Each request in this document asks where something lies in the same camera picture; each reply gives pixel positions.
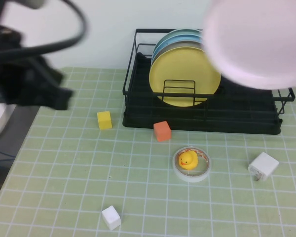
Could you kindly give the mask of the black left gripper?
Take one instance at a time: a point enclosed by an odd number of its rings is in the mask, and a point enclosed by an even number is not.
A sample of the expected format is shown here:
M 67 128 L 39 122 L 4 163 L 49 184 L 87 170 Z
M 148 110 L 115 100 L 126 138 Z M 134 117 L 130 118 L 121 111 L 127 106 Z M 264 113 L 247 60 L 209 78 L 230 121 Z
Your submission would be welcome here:
M 60 87 L 63 78 L 42 56 L 0 60 L 0 103 L 65 111 L 73 91 Z

